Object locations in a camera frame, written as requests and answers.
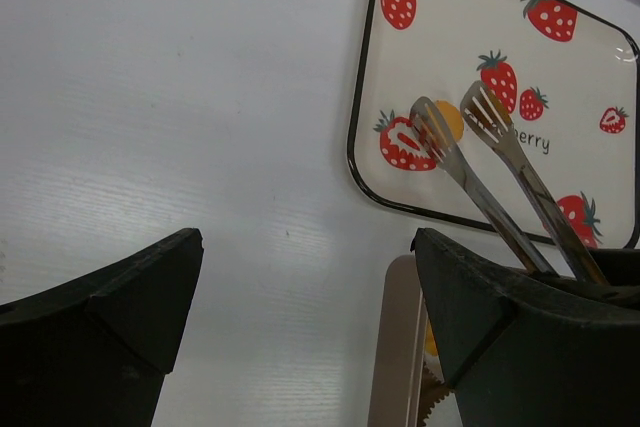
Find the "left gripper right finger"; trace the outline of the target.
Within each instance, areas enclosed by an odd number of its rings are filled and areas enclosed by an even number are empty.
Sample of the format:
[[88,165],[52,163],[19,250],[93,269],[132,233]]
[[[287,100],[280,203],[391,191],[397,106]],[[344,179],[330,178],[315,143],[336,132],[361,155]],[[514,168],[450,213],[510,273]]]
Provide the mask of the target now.
[[523,305],[528,273],[431,228],[412,248],[466,426],[635,426],[639,304]]

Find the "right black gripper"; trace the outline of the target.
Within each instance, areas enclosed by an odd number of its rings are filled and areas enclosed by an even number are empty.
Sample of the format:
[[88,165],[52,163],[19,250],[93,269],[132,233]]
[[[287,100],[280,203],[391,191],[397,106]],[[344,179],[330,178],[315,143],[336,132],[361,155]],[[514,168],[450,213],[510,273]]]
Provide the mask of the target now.
[[638,305],[639,251],[591,249],[607,285],[578,281],[567,276],[528,274],[519,286],[523,305]]

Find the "orange cookie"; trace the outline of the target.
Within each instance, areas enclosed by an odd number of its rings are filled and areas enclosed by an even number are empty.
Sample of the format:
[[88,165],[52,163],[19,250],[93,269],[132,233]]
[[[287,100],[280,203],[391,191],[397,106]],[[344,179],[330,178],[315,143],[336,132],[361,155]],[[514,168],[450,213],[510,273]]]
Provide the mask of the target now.
[[432,357],[439,356],[433,329],[432,329],[432,324],[430,321],[428,321],[426,324],[424,351],[429,356],[432,356]]
[[462,119],[458,108],[446,100],[436,100],[435,105],[438,111],[444,117],[444,120],[446,121],[446,124],[451,131],[454,141],[458,143],[464,135],[465,128],[464,120]]

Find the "metal serving tongs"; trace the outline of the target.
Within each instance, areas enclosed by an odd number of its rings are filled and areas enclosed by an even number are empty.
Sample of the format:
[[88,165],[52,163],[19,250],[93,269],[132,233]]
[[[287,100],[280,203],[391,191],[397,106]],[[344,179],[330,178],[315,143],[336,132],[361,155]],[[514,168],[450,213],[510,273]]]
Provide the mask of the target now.
[[555,268],[507,209],[531,207],[574,277],[606,285],[608,281],[551,192],[527,158],[508,110],[482,81],[471,84],[460,114],[472,134],[464,154],[435,102],[418,98],[410,109],[416,142],[466,193],[526,270],[555,276]]

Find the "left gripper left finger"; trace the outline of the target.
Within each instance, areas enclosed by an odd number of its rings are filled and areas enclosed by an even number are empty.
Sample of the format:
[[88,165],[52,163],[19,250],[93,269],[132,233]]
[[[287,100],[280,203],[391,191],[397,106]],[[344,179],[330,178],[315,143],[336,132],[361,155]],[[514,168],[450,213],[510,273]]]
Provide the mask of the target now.
[[149,426],[198,283],[201,232],[1,307],[4,426]]

